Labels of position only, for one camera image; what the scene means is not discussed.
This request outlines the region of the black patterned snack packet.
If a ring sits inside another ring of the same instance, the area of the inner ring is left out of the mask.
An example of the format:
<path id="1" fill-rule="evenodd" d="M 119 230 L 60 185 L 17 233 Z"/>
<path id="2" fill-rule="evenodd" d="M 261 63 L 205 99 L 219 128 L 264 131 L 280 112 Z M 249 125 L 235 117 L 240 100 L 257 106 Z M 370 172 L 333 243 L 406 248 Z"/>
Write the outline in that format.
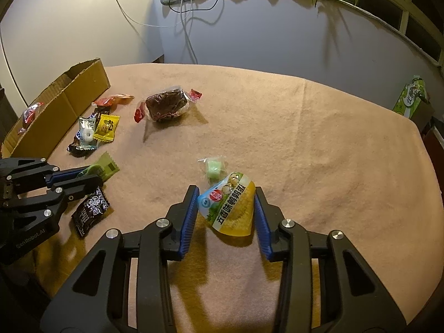
<path id="1" fill-rule="evenodd" d="M 85 238 L 109 208 L 109 201 L 99 186 L 77 206 L 72 214 L 74 228 L 79 238 Z"/>

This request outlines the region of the brown Snickers bar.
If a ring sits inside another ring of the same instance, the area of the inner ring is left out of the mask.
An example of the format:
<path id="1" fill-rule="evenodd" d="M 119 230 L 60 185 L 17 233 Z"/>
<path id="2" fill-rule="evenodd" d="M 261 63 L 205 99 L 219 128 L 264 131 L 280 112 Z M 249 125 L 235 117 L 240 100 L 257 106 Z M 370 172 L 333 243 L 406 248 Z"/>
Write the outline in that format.
<path id="1" fill-rule="evenodd" d="M 78 119 L 78 131 L 74 136 L 74 140 L 69 144 L 67 151 L 74 157 L 84 157 L 92 153 L 98 147 L 98 140 L 95 139 L 94 133 L 101 115 L 111 111 L 110 107 L 96 107 L 88 117 L 80 117 Z"/>

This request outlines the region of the olive green snack packet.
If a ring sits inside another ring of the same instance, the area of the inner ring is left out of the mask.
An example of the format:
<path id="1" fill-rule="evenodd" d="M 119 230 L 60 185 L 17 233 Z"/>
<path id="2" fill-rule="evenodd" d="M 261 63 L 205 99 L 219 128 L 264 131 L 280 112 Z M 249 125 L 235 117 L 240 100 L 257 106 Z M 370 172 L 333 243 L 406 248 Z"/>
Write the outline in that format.
<path id="1" fill-rule="evenodd" d="M 98 160 L 82 170 L 77 177 L 97 175 L 102 182 L 106 182 L 119 171 L 120 168 L 111 155 L 108 152 L 104 152 Z"/>

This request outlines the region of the yellow candy packet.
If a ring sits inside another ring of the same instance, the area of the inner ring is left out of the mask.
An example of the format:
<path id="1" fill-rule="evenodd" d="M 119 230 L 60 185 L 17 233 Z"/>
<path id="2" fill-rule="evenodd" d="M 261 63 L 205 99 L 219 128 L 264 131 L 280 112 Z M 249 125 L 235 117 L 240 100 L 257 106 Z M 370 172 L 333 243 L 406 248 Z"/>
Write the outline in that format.
<path id="1" fill-rule="evenodd" d="M 95 129 L 93 137 L 98 141 L 106 143 L 113 142 L 115 138 L 115 130 L 120 121 L 120 117 L 116 115 L 102 114 L 99 123 Z"/>

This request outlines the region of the yellow quail egg snack pouch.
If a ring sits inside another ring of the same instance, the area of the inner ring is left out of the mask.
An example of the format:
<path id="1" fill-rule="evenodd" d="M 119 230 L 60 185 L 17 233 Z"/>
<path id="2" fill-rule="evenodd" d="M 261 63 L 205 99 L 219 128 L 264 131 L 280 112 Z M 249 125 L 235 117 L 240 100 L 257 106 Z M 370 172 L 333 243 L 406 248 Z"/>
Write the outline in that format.
<path id="1" fill-rule="evenodd" d="M 247 237 L 254 216 L 254 182 L 234 171 L 198 197 L 198 211 L 221 234 Z"/>

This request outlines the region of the brown cake clear wrapper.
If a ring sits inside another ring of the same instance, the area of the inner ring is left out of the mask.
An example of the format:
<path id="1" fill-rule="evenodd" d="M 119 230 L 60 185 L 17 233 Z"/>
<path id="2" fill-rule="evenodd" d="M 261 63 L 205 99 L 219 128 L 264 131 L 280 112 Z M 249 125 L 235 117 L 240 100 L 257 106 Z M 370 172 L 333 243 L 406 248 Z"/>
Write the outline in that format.
<path id="1" fill-rule="evenodd" d="M 186 91 L 179 86 L 163 89 L 138 103 L 133 119 L 136 123 L 150 120 L 164 123 L 184 115 L 190 105 L 196 104 L 203 94 L 195 89 Z"/>

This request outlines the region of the teal white mint candy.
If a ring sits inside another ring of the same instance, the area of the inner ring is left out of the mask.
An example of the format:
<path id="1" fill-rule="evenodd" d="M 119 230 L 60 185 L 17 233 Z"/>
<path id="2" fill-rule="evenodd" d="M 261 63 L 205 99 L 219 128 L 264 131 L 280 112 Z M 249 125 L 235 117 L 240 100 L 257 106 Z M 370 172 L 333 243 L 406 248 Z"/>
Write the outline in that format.
<path id="1" fill-rule="evenodd" d="M 79 118 L 79 141 L 80 146 L 95 146 L 95 117 Z"/>

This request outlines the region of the red clear packet in box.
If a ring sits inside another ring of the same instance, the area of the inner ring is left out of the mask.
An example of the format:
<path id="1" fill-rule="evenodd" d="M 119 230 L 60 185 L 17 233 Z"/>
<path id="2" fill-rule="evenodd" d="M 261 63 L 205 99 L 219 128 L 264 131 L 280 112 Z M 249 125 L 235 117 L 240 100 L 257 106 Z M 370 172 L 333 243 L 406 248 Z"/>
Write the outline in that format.
<path id="1" fill-rule="evenodd" d="M 30 105 L 27 109 L 24 110 L 24 112 L 22 113 L 22 127 L 17 132 L 18 135 L 21 135 L 30 127 L 43 106 L 43 102 L 36 102 L 35 104 Z"/>

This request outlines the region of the cardboard box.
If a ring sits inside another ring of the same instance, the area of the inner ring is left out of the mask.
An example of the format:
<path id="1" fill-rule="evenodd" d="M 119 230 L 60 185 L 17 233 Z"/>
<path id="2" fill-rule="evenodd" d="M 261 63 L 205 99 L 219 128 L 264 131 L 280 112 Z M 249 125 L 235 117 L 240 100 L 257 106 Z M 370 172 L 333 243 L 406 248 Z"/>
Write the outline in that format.
<path id="1" fill-rule="evenodd" d="M 73 65 L 34 100 L 40 102 L 38 114 L 20 134 L 22 121 L 9 131 L 1 147 L 2 156 L 47 158 L 77 119 L 110 87 L 101 59 Z"/>

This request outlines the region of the orange red snack packet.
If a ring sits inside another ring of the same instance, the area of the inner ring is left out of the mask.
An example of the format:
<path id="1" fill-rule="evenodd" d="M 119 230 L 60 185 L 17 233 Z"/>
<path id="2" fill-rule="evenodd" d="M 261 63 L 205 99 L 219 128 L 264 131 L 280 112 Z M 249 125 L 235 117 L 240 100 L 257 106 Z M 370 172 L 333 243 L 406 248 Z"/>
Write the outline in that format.
<path id="1" fill-rule="evenodd" d="M 105 97 L 98 98 L 92 105 L 95 107 L 112 107 L 113 105 L 119 104 L 121 102 L 126 102 L 134 99 L 133 95 L 128 94 L 113 94 Z"/>

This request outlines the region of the green wrapped candy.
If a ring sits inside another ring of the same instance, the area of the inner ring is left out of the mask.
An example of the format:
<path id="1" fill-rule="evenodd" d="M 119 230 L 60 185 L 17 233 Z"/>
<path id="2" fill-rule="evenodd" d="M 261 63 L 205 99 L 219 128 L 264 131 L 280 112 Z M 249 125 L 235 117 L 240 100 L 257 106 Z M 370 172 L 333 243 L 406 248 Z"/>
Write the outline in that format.
<path id="1" fill-rule="evenodd" d="M 214 185 L 226 177 L 226 160 L 222 156 L 199 159 L 200 168 L 210 185 Z"/>

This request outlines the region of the green printed bag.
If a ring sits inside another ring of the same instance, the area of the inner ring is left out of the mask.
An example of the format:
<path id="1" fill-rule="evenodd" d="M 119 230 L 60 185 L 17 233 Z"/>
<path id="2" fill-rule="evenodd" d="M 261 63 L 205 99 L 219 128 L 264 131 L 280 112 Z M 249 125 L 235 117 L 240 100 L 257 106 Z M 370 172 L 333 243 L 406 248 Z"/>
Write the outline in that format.
<path id="1" fill-rule="evenodd" d="M 429 103 L 429 95 L 425 88 L 425 81 L 419 75 L 414 75 L 406 84 L 393 107 L 393 111 L 407 118 L 412 118 L 421 103 Z"/>

